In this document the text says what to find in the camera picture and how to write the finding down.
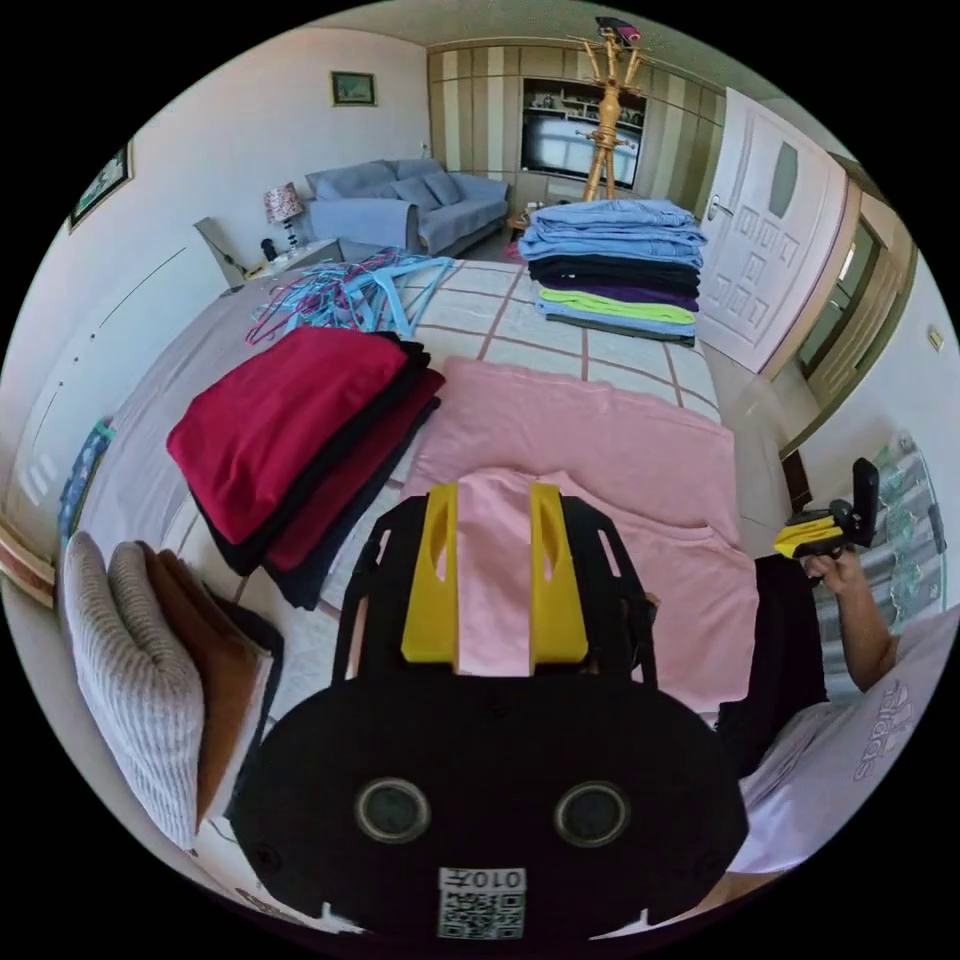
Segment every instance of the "sofa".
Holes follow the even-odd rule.
[[[358,255],[389,246],[457,256],[499,230],[507,215],[506,183],[447,174],[436,160],[375,160],[308,173],[307,183],[313,197],[303,219],[310,239],[336,237]],[[438,199],[438,188],[447,202]]]

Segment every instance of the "stack of folded clothes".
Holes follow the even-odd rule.
[[[706,238],[669,200],[538,210],[518,241],[548,320],[693,346]]]
[[[439,406],[419,343],[300,327],[196,397],[167,450],[240,576],[312,610],[357,520]]]

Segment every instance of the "light switch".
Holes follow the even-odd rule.
[[[933,349],[937,353],[943,349],[943,334],[932,324],[927,327],[927,339],[933,344]]]

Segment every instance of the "pillow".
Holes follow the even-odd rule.
[[[428,173],[423,182],[430,188],[430,192],[440,201],[440,205],[449,207],[452,203],[459,203],[463,196],[457,181],[446,170]]]
[[[197,668],[164,622],[132,544],[117,548],[108,578],[90,536],[74,534],[63,581],[80,692],[134,796],[168,839],[189,850],[203,733]]]
[[[160,610],[196,664],[203,684],[204,726],[197,768],[199,823],[210,809],[241,738],[257,685],[258,656],[172,552],[164,551],[161,559],[146,544],[136,546],[142,551]]]
[[[393,189],[397,191],[397,196],[401,200],[415,203],[421,213],[429,213],[431,210],[440,208],[437,198],[427,189],[427,185],[420,177],[398,180],[393,184]]]
[[[90,489],[90,482],[93,475],[100,466],[103,455],[110,446],[110,441],[114,437],[113,430],[110,429],[110,418],[105,417],[98,420],[93,429],[84,440],[77,459],[73,462],[70,475],[67,482],[63,485],[63,492],[60,494],[60,512],[57,517],[57,526],[60,530],[60,542],[66,546],[73,532],[77,529],[77,522],[80,520],[80,511],[83,509],[83,502],[87,498],[87,491]]]

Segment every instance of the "window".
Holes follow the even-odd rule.
[[[777,165],[773,171],[773,183],[770,184],[770,203],[767,205],[775,217],[782,217],[790,206],[793,193],[797,189],[799,164],[797,148],[789,143],[781,143]]]

